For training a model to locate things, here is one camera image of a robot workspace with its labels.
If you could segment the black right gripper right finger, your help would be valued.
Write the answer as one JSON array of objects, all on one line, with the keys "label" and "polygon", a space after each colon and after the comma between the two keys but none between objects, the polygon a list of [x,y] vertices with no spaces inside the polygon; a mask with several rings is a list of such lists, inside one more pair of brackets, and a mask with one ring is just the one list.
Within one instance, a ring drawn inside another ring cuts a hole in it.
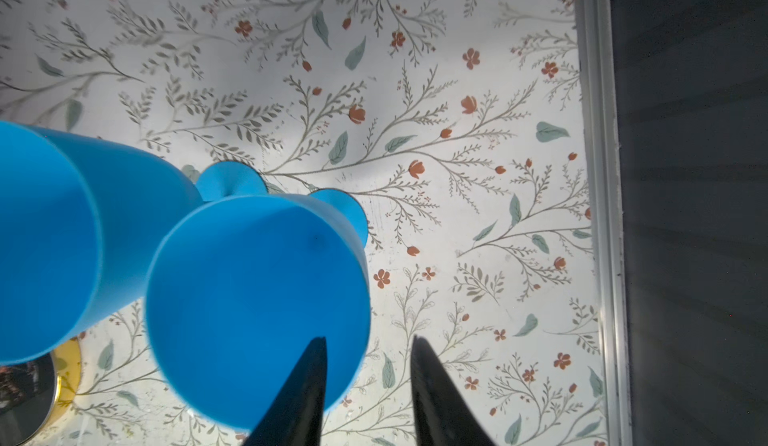
[{"label": "black right gripper right finger", "polygon": [[424,337],[413,338],[410,370],[417,445],[494,445]]}]

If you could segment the blue wine glass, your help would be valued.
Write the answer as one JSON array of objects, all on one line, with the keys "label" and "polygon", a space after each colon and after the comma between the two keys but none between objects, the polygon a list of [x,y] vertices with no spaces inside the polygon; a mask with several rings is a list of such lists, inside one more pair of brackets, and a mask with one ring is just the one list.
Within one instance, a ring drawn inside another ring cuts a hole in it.
[{"label": "blue wine glass", "polygon": [[193,210],[264,194],[236,161],[188,178],[138,148],[1,126],[1,362],[53,351],[141,297],[164,236]]},{"label": "blue wine glass", "polygon": [[354,383],[371,331],[367,222],[349,194],[230,196],[161,242],[145,297],[163,376],[193,410],[257,425],[308,343],[328,347],[324,406]]}]

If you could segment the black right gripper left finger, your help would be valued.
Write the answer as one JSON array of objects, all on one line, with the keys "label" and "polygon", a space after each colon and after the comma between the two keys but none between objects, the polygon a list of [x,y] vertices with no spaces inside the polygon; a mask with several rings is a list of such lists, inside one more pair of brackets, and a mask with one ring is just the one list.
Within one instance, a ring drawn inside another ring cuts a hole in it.
[{"label": "black right gripper left finger", "polygon": [[245,446],[318,446],[327,383],[324,337],[312,339]]}]

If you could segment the blue wine glass front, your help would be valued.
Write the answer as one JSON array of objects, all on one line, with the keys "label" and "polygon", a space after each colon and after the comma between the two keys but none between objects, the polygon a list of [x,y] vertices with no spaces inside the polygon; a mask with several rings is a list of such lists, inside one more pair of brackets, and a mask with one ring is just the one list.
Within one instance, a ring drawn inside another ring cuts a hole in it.
[{"label": "blue wine glass front", "polygon": [[1,126],[1,362],[53,351],[141,297],[164,236],[193,210],[264,194],[236,161],[188,178],[138,148]]}]

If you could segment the gold wine glass rack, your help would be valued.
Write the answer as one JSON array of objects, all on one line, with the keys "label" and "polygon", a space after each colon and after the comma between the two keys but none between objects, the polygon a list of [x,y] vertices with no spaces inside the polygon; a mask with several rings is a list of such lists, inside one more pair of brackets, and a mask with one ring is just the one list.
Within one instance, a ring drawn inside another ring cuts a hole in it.
[{"label": "gold wine glass rack", "polygon": [[82,380],[80,341],[72,338],[26,363],[1,368],[1,443],[27,445],[72,407]]}]

